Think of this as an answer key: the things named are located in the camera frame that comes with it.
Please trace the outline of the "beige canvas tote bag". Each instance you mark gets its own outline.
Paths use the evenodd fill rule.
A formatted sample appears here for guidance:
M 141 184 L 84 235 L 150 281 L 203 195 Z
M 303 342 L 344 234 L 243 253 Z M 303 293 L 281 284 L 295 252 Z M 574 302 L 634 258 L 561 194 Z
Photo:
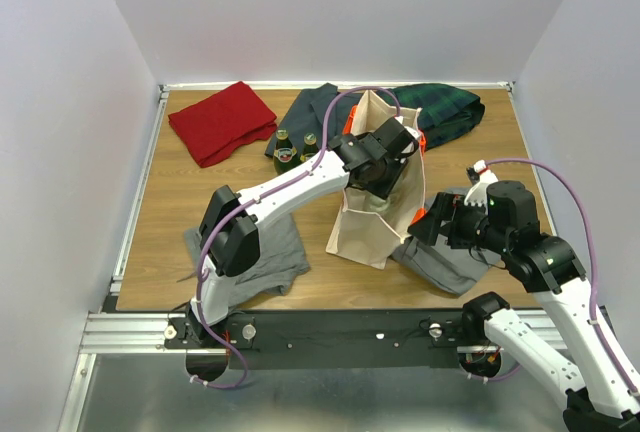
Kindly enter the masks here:
M 420 109 L 396 108 L 369 91 L 354 106 L 343 130 L 353 135 L 373 132 L 391 117 L 419 130 L 420 112 Z M 351 187 L 343 191 L 327 253 L 378 269 L 385 267 L 387 258 L 409 237 L 408 227 L 424 214 L 425 149 L 426 139 L 421 133 L 419 150 L 406 158 L 404 169 L 390 191 L 398 194 L 397 202 L 386 213 L 380 215 L 364 208 L 372 193 Z

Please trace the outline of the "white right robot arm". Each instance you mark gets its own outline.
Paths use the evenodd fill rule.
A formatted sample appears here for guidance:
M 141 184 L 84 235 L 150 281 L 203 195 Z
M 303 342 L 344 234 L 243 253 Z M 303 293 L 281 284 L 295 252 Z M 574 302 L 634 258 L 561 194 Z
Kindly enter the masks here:
M 636 376 L 601 312 L 589 309 L 592 286 L 572 247 L 541 232 L 533 194 L 517 181 L 477 183 L 481 205 L 439 193 L 409 226 L 425 245 L 444 236 L 453 249 L 498 254 L 509 274 L 546 312 L 569 352 L 564 357 L 531 330 L 498 294 L 467 302 L 460 331 L 469 342 L 502 347 L 551 395 L 570 431 L 636 431 L 639 401 L 626 380 Z

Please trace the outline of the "clear Chang soda bottle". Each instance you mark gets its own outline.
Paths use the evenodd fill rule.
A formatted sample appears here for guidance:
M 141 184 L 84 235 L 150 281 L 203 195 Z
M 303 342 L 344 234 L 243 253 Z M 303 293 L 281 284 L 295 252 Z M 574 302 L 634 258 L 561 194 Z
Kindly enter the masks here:
M 364 208 L 369 212 L 375 212 L 380 215 L 386 213 L 396 202 L 398 194 L 392 192 L 386 199 L 382 199 L 376 195 L 371 194 L 366 199 Z

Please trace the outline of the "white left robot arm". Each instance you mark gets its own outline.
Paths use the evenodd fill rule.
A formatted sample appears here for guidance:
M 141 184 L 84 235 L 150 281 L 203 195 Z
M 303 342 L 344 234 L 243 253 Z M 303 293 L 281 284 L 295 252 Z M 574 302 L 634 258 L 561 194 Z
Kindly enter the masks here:
M 332 138 L 312 158 L 268 182 L 239 192 L 217 189 L 200 226 L 188 336 L 201 347 L 220 339 L 233 282 L 256 264 L 261 236 L 275 221 L 346 188 L 388 198 L 423 143 L 421 132 L 391 117 L 372 132 Z

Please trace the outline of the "green Perrier bottle yellow label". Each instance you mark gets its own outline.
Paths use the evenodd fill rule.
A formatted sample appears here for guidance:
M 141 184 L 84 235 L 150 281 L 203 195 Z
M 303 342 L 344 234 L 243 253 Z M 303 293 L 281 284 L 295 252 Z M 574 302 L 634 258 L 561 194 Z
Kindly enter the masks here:
M 309 160 L 311 157 L 313 157 L 315 154 L 318 153 L 319 148 L 317 144 L 317 137 L 314 133 L 307 133 L 304 136 L 303 141 L 304 141 L 304 145 L 300 155 L 300 161 L 306 162 L 307 160 Z

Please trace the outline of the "green Perrier bottle red label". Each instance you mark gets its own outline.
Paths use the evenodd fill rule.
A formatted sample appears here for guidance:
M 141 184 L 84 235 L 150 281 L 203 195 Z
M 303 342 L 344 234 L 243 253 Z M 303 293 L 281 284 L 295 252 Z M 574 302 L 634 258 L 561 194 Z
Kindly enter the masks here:
M 300 164 L 297 149 L 289 138 L 286 129 L 275 133 L 276 143 L 273 152 L 273 164 L 278 175 L 284 174 Z

